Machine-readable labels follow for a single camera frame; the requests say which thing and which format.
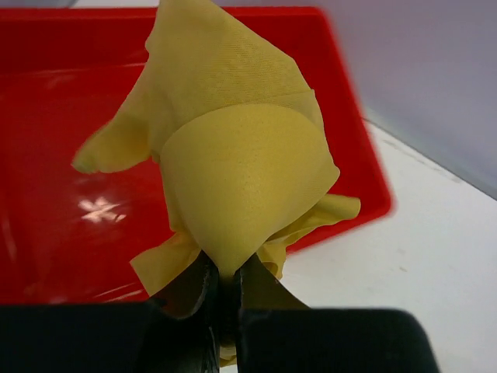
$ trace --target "red tray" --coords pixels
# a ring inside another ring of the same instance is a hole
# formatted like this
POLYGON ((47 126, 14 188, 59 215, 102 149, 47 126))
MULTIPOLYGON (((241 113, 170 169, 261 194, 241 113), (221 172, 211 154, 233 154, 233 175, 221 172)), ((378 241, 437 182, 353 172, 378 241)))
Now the red tray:
MULTIPOLYGON (((317 229, 297 251, 386 214, 391 197, 325 17, 313 8, 228 8, 292 56, 315 89, 358 218, 317 229)), ((147 58, 154 9, 0 11, 0 302, 146 298, 129 260, 171 232, 157 166, 85 176, 78 146, 114 114, 147 58)))

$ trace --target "white surface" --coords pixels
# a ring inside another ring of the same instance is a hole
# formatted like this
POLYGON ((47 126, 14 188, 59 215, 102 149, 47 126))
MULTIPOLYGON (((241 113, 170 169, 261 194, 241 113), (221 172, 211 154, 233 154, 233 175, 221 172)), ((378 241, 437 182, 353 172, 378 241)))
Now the white surface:
MULTIPOLYGON (((320 5, 385 129, 497 198, 496 0, 215 0, 320 5)), ((153 6, 158 0, 79 0, 153 6)))

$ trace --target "yellow fabric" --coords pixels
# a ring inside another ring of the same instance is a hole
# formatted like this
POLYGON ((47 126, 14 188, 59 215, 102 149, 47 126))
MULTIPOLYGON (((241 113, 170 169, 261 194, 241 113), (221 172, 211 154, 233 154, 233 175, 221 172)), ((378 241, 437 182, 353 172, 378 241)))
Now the yellow fabric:
POLYGON ((175 235, 131 262, 150 295, 201 249, 222 277, 253 253, 281 277, 287 245, 358 214, 356 198, 326 194, 339 170, 292 58, 209 0, 161 0, 146 47, 133 90, 73 165, 159 164, 175 235))

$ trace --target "white table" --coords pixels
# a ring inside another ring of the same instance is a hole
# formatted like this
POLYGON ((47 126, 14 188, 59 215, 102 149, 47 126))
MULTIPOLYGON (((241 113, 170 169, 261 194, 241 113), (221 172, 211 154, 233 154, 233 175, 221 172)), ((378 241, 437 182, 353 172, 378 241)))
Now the white table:
MULTIPOLYGON (((157 2, 80 0, 78 6, 157 2)), ((312 306, 409 310, 429 334, 443 372, 496 373, 497 201, 370 129, 396 208, 293 255, 283 283, 312 306)))

